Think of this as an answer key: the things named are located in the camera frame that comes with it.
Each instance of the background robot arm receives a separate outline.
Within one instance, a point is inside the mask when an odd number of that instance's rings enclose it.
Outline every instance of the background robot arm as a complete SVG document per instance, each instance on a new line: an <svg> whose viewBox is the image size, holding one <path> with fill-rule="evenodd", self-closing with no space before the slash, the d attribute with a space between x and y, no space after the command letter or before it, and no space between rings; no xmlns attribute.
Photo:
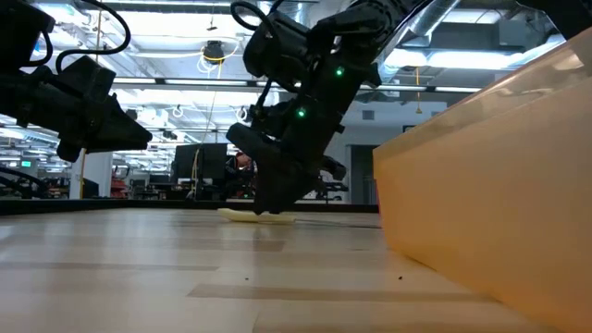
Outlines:
<svg viewBox="0 0 592 333"><path fill-rule="evenodd" d="M251 127L235 124L227 135L257 163L257 214L279 213L318 188L320 170L334 179L345 177L345 167L324 151L334 133L343 131L340 122L360 85L381 83L376 57L399 27L430 3L407 13L397 0L361 0L308 29L276 11L281 1L267 16L248 3L231 6L240 24L255 29L243 57L247 70L268 78L250 109ZM246 24L237 14L239 7L255 12L262 24ZM297 96L263 107L271 81Z"/></svg>
<svg viewBox="0 0 592 333"><path fill-rule="evenodd" d="M130 42L125 21L111 8L95 0L83 0L100 6L118 19L126 30L126 41L112 50L71 50L61 53L55 62L58 74L44 66L53 53L49 32L54 20L22 0L0 2L0 36L7 48L0 54L0 113L13 117L26 128L30 123L58 132L60 158L75 162L81 148L87 153L145 149L152 134L128 117L109 95L116 74L84 56L62 70L64 57L74 54L111 55L124 50ZM47 56L30 61L35 44L43 35ZM22 67L37 67L31 74Z"/></svg>

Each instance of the wooden floor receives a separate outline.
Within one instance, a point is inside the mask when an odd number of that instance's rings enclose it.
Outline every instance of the wooden floor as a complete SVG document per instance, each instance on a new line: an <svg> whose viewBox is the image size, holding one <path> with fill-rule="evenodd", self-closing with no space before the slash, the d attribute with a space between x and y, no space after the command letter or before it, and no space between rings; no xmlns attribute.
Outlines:
<svg viewBox="0 0 592 333"><path fill-rule="evenodd" d="M344 226L378 216L299 218L309 221L148 209L2 217L0 332L556 332L390 253L382 230Z"/></svg>

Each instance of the yellow object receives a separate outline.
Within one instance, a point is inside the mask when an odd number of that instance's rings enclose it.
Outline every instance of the yellow object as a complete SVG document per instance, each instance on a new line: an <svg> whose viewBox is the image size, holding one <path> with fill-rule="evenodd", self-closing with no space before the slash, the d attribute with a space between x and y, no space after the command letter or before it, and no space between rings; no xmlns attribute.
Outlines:
<svg viewBox="0 0 592 333"><path fill-rule="evenodd" d="M256 215L253 212L242 212L235 211L228 208L218 209L220 216L229 219L232 222L243 222L243 223L271 223L271 224L290 224L296 220L295 216L290 215L271 215L263 213Z"/></svg>
<svg viewBox="0 0 592 333"><path fill-rule="evenodd" d="M592 332L590 45L592 30L374 151L392 249L573 333Z"/></svg>

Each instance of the white column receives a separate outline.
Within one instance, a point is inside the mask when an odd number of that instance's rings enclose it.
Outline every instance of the white column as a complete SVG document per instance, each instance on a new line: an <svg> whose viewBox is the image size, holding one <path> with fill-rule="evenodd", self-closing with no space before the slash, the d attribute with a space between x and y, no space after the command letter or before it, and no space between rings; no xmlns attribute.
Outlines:
<svg viewBox="0 0 592 333"><path fill-rule="evenodd" d="M82 152L76 163L72 164L70 177L70 199L80 199L80 166ZM84 161L84 177L99 184L99 196L111 196L111 168L113 153L87 154Z"/></svg>

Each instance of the ceiling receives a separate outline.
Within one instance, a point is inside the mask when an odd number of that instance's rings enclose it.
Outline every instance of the ceiling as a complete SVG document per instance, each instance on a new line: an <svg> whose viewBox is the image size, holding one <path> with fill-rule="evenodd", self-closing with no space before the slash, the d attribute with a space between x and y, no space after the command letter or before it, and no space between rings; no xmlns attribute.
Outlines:
<svg viewBox="0 0 592 333"><path fill-rule="evenodd" d="M266 1L252 2L263 10L271 5ZM350 2L289 0L280 10L310 27L319 19L339 12ZM98 57L102 66L114 70L120 78L179 78L219 80L222 83L225 80L258 80L246 71L241 57L252 32L234 21L229 14L228 1L104 0L104 3L117 10L132 32L131 44L125 52ZM124 40L124 31L114 18L86 3L39 0L35 4L57 21L50 35L55 55L71 48L95 49L99 22L100 48L115 48ZM256 23L254 17L247 16L246 19ZM482 88L522 65L520 61L525 61L528 50L546 45L545 37L552 29L543 13L520 7L513 0L462 0L436 28L428 47L404 45L396 50L390 48L377 61L382 67L388 65L383 76L386 83ZM213 65L204 59L203 49L208 41L221 42L226 58L223 63ZM33 56L42 58L44 49L42 38L39 50ZM537 51L535 56L548 49ZM396 52L420 57L423 62L417 68L409 67L411 63L404 61L411 60L403 60L405 56L391 56ZM439 62L434 59L443 58L446 52L461 52L473 58L495 54L503 56L507 62L504 66L493 68L480 68L475 64L468 67L452 64L446 65L447 68L432 66L442 66L442 59ZM67 57L64 65L75 58ZM55 59L54 56L48 64L52 70L55 70ZM119 79L113 93L117 94L124 110L137 111L138 122L153 132L154 142L151 142L150 151L117 152L115 158L118 164L154 172L167 170L167 163L178 144L227 142L225 130L242 121L242 108L254 104L260 91L212 85L198 88L171 88L157 84L133 86L124 81ZM422 92L419 105L424 103L426 110L436 112L466 95ZM275 91L268 95L266 103L272 105L288 98L290 95L287 92ZM344 118L344 125L384 127L418 124L426 120L426 114L431 115L432 111L417 114L414 112L417 103L417 92L360 92ZM375 121L362 120L362 111L368 109L376 110ZM59 170L68 165L55 157L58 142L55 133L43 129L16 129L13 127L14 119L4 116L0 116L0 123L10 127L0 130L0 164L10 164L10 158L38 155L40 167ZM172 131L178 138L164 138L160 129Z"/></svg>

